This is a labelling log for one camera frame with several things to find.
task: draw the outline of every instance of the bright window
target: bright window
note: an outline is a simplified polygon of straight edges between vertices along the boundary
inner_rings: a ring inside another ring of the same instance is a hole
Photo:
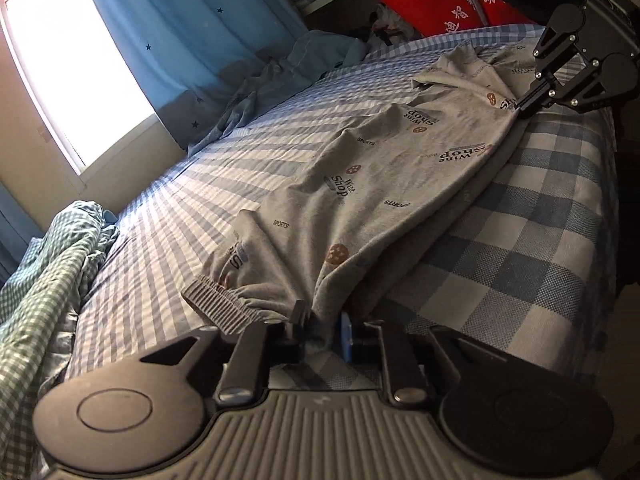
[[[6,0],[2,16],[25,85],[76,173],[154,114],[92,0]]]

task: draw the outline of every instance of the bed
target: bed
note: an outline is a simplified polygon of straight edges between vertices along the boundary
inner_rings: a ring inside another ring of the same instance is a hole
[[[349,117],[410,101],[410,77],[461,41],[487,59],[542,30],[484,28],[377,50],[171,168],[121,214],[65,380],[200,326],[184,285],[236,213],[258,207]],[[444,324],[572,378],[592,376],[615,292],[615,182],[608,110],[539,112],[508,165],[375,314],[409,332]],[[316,389],[372,380],[334,352],[280,375],[285,386]]]

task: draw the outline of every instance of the green gingham fabric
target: green gingham fabric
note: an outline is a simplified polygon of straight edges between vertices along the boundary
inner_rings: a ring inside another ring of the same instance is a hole
[[[75,331],[83,299],[117,235],[101,206],[74,202],[44,238],[31,241],[0,290],[1,480],[30,476],[33,409],[66,365],[51,358],[50,347],[58,332]]]

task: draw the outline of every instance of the white window frame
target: white window frame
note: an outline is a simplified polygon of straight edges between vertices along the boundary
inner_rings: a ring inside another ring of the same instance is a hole
[[[18,69],[18,72],[20,73],[20,78],[22,79],[22,82],[26,87],[29,96],[31,97],[31,101],[33,101],[33,104],[35,105],[46,129],[49,131],[51,137],[55,140],[56,145],[60,149],[60,152],[62,152],[62,154],[65,156],[66,161],[73,170],[73,175],[70,180],[78,191],[82,191],[86,188],[86,184],[89,182],[89,180],[91,180],[91,178],[95,176],[98,171],[104,168],[111,159],[118,155],[118,153],[124,150],[140,135],[159,123],[160,119],[155,113],[151,114],[148,118],[144,119],[142,122],[140,122],[140,124],[135,126],[131,131],[127,132],[120,139],[114,142],[91,164],[84,164],[84,162],[82,162],[82,159],[76,152],[76,149],[66,138],[65,134],[60,130],[55,122],[50,119],[51,116],[47,114],[47,109],[42,104],[42,101],[40,100],[38,93],[34,89],[34,86],[31,85],[30,78],[22,65],[22,57],[20,56],[18,50],[14,47],[15,40],[11,30],[6,2],[7,0],[0,0],[0,25],[2,26],[2,30],[4,31],[5,40],[9,45],[11,55],[14,58],[14,63]]]

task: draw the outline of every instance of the ribbed cuff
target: ribbed cuff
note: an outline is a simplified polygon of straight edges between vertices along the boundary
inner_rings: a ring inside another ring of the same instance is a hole
[[[242,332],[250,323],[263,319],[262,310],[250,308],[231,290],[207,276],[196,276],[182,291],[182,297],[201,317],[209,319],[225,334]]]

